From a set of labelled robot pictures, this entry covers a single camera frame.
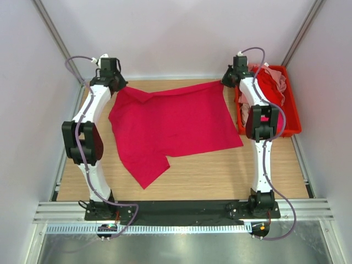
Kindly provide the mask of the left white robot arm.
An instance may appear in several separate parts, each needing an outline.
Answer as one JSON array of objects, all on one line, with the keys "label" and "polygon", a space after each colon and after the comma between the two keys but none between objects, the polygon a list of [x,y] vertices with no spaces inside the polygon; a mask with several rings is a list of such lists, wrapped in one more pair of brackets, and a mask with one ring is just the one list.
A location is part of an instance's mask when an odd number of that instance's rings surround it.
[{"label": "left white robot arm", "polygon": [[97,67],[95,76],[83,82],[88,95],[75,117],[63,122],[62,134],[67,157],[82,171],[89,189],[89,200],[79,201],[85,209],[85,220],[111,220],[117,215],[117,207],[101,164],[104,146],[97,123],[105,105],[126,87],[127,81],[118,58],[103,54],[89,60]]}]

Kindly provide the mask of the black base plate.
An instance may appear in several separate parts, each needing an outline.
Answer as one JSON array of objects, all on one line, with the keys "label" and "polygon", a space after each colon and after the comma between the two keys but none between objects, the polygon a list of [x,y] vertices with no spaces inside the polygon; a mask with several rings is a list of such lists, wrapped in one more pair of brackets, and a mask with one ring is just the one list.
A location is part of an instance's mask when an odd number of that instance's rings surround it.
[{"label": "black base plate", "polygon": [[278,202],[269,206],[254,206],[246,200],[179,200],[179,201],[126,201],[117,205],[105,202],[79,201],[85,210],[86,221],[120,220],[160,222],[190,220],[210,217],[215,219],[260,219],[270,217],[279,219],[281,213]]}]

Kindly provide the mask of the red t shirt in bin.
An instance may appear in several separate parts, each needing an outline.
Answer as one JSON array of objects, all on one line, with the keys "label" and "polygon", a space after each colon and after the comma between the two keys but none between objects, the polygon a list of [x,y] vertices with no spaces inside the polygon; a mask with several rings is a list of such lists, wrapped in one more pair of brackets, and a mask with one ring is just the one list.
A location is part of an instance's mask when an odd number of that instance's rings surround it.
[{"label": "red t shirt in bin", "polygon": [[259,87],[268,101],[282,106],[285,101],[283,92],[286,90],[286,77],[281,71],[263,66],[258,75]]}]

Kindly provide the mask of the aluminium frame rail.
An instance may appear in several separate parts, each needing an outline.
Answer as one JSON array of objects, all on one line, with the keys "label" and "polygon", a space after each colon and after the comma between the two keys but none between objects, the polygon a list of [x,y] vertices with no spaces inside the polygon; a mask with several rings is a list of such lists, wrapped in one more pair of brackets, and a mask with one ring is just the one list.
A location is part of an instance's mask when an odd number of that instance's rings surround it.
[{"label": "aluminium frame rail", "polygon": [[[292,199],[297,220],[330,221],[333,213],[326,199]],[[84,220],[85,210],[77,202],[40,202],[33,223],[75,223]]]}]

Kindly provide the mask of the red plastic bin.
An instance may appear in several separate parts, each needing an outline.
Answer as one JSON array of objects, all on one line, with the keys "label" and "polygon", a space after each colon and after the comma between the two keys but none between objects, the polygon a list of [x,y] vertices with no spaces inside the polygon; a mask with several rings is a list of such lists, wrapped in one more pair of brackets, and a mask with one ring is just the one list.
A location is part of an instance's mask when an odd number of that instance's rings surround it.
[{"label": "red plastic bin", "polygon": [[[269,65],[268,67],[272,70],[277,70],[277,71],[281,72],[286,77],[285,83],[287,85],[287,88],[283,92],[283,95],[285,96],[285,102],[284,102],[283,106],[281,107],[281,109],[284,111],[285,116],[286,116],[286,126],[285,126],[285,129],[284,129],[281,137],[289,138],[295,134],[301,133],[301,131],[302,131],[298,111],[296,108],[294,94],[293,94],[291,83],[289,80],[289,76],[288,76],[287,70],[284,66]],[[234,90],[234,95],[235,95],[235,99],[234,99],[235,109],[237,111],[236,124],[238,125],[238,132],[240,135],[245,135],[245,127],[242,125],[242,118],[241,118],[241,111],[240,111],[241,104],[238,102],[239,96],[241,95],[241,92],[239,91],[239,89],[237,87]]]}]

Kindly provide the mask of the crimson t shirt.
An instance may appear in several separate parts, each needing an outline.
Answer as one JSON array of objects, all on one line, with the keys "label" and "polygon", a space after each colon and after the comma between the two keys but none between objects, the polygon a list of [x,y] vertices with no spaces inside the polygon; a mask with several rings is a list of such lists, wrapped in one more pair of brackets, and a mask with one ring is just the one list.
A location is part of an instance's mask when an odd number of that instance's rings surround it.
[{"label": "crimson t shirt", "polygon": [[109,114],[119,158],[146,189],[168,157],[242,147],[220,81],[159,92],[119,91]]}]

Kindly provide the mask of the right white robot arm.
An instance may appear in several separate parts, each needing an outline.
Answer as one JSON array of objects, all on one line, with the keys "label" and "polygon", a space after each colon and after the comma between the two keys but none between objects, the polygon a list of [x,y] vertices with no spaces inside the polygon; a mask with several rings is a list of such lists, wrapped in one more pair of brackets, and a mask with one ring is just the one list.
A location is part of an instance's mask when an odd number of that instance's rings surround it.
[{"label": "right white robot arm", "polygon": [[248,59],[239,53],[233,58],[222,79],[227,87],[237,87],[245,96],[249,115],[245,126],[246,137],[254,149],[255,174],[247,201],[228,204],[232,219],[266,218],[275,210],[271,183],[271,148],[277,133],[279,109],[272,105],[260,89],[256,75],[249,71]]}]

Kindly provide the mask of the magenta t shirt in bin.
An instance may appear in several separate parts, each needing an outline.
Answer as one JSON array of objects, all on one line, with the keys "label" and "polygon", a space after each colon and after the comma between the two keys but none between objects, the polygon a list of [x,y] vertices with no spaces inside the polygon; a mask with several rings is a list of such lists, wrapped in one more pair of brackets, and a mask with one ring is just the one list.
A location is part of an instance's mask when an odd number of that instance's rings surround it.
[{"label": "magenta t shirt in bin", "polygon": [[283,123],[284,123],[283,116],[282,116],[281,112],[279,112],[278,122],[277,122],[277,133],[279,133],[282,130]]}]

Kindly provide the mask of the right corner aluminium post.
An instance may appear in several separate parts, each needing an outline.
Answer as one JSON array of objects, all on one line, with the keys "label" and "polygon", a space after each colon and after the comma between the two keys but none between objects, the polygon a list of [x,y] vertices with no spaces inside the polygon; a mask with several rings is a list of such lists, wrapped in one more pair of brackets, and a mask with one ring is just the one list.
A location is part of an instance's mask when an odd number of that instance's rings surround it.
[{"label": "right corner aluminium post", "polygon": [[291,43],[281,65],[287,67],[291,62],[294,54],[298,50],[300,44],[302,43],[303,39],[305,38],[306,34],[308,33],[310,27],[313,25],[315,19],[317,18],[318,14],[320,13],[322,7],[326,3],[326,0],[315,0],[309,9],[302,25],[296,34],[293,42]]}]

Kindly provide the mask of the pink t shirt in bin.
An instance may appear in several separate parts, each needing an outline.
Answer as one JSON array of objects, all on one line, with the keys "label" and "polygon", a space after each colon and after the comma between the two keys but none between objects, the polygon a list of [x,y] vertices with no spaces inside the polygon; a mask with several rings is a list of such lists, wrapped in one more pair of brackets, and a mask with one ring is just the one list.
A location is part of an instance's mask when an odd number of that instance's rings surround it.
[{"label": "pink t shirt in bin", "polygon": [[[257,75],[257,81],[264,96],[272,103],[282,107],[285,101],[283,92],[286,90],[286,77],[281,71],[274,70],[265,63]],[[238,102],[241,104],[241,123],[245,126],[250,106],[248,101],[242,93],[239,96]]]}]

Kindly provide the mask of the left corner aluminium post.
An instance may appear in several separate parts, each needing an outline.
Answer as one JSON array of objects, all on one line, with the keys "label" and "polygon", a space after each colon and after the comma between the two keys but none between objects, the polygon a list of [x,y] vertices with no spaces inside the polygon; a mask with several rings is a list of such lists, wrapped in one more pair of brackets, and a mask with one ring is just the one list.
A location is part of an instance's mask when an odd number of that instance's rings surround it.
[{"label": "left corner aluminium post", "polygon": [[83,79],[82,76],[76,66],[76,64],[73,62],[73,59],[71,59],[71,54],[69,53],[66,45],[64,44],[54,22],[52,21],[47,9],[43,5],[41,0],[31,0],[31,3],[34,5],[35,9],[37,10],[40,18],[42,19],[43,23],[45,24],[48,32],[50,33],[51,37],[53,38],[58,50],[60,51],[61,55],[65,59],[64,66],[67,71],[69,71],[79,82],[80,85],[83,85]]}]

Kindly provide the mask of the corner aluminium post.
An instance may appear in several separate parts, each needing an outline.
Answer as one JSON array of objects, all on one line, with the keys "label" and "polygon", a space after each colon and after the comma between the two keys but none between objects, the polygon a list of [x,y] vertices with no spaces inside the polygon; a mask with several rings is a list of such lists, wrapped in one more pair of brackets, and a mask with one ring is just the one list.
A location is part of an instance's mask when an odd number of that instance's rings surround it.
[{"label": "corner aluminium post", "polygon": [[71,59],[71,54],[69,53],[66,45],[64,44],[54,22],[52,21],[47,9],[43,5],[41,0],[31,0],[31,3],[34,5],[35,9],[37,10],[40,18],[42,19],[43,23],[45,24],[48,32],[50,33],[51,37],[53,38],[58,50],[60,51],[61,55],[65,59],[64,66],[67,71],[69,71],[79,82],[80,85],[83,85],[83,79],[82,76],[76,66],[76,64],[73,62],[73,59]]},{"label": "corner aluminium post", "polygon": [[309,9],[302,25],[296,34],[293,42],[291,43],[281,65],[287,67],[291,62],[294,54],[298,50],[300,44],[302,43],[303,39],[305,38],[306,34],[308,33],[310,27],[313,25],[315,19],[317,18],[318,14],[320,13],[322,7],[326,3],[326,0],[315,0]]}]

